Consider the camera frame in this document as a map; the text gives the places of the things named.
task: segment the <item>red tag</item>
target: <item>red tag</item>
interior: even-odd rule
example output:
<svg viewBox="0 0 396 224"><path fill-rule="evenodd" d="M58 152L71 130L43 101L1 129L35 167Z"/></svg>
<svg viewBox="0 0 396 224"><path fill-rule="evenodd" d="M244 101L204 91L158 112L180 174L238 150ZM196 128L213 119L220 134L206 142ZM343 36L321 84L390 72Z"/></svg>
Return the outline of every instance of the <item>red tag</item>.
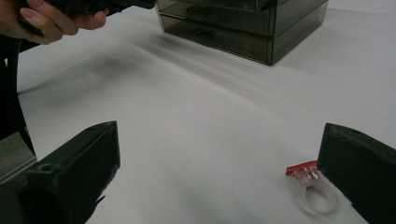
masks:
<svg viewBox="0 0 396 224"><path fill-rule="evenodd" d="M295 170L303 169L304 167L317 166L318 161L306 161L304 163L293 165L286 168L286 175L291 175Z"/></svg>

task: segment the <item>white table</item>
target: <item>white table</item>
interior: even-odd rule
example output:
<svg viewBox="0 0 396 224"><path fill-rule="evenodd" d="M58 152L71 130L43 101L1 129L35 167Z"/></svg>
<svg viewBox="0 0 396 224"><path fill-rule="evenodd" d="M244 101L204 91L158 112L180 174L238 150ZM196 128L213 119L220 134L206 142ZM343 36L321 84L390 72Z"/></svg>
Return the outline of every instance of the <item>white table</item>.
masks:
<svg viewBox="0 0 396 224"><path fill-rule="evenodd" d="M309 215L284 172L318 157L326 122L396 147L395 11L394 0L331 0L324 23L268 67L164 34L155 10L125 10L21 55L37 157L118 121L121 168L88 223L364 223L339 191L332 213Z"/></svg>

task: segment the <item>black object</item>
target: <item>black object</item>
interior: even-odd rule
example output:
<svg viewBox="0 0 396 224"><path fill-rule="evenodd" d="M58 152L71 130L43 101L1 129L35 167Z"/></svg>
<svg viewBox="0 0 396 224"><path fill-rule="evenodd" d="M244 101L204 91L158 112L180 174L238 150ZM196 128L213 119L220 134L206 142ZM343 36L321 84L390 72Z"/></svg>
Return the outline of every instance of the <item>black object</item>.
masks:
<svg viewBox="0 0 396 224"><path fill-rule="evenodd" d="M63 10L71 0L47 0L46 2ZM121 12L127 7L136 6L151 9L157 3L157 0L82 0L90 5L88 11L94 14L98 11L108 8L110 15L116 12ZM23 16L18 17L20 25L32 34L44 36L43 33L33 25L31 25Z"/></svg>
<svg viewBox="0 0 396 224"><path fill-rule="evenodd" d="M116 121L92 126L0 186L1 223L85 223L119 167Z"/></svg>
<svg viewBox="0 0 396 224"><path fill-rule="evenodd" d="M326 124L319 170L369 223L396 223L396 150L359 131Z"/></svg>
<svg viewBox="0 0 396 224"><path fill-rule="evenodd" d="M34 152L17 93L18 59L21 41L0 35L0 141L18 132Z"/></svg>

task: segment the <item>transparent ring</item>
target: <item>transparent ring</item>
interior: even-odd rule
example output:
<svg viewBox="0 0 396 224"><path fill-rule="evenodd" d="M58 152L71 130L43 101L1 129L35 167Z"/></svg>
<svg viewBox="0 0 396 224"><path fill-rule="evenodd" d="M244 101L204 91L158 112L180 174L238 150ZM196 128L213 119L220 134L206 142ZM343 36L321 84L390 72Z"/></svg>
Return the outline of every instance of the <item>transparent ring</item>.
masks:
<svg viewBox="0 0 396 224"><path fill-rule="evenodd" d="M306 198L306 192L308 191L308 188L317 189L326 196L328 204L325 208L319 209L308 201L308 199ZM316 181L309 185L303 185L302 200L303 200L304 205L307 208L309 208L312 212L319 214L319 215L330 213L334 209L335 204L336 204L335 193L332 191L332 189L329 186L322 183L321 181Z"/></svg>

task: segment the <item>screw hole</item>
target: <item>screw hole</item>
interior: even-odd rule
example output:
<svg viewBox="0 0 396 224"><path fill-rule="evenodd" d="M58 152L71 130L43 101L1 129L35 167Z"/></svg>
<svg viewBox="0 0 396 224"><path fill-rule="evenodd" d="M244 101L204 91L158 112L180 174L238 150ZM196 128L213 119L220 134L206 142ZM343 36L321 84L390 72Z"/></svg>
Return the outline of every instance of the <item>screw hole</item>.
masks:
<svg viewBox="0 0 396 224"><path fill-rule="evenodd" d="M52 165L49 163L42 164L38 167L38 170L40 171L50 171L52 169Z"/></svg>

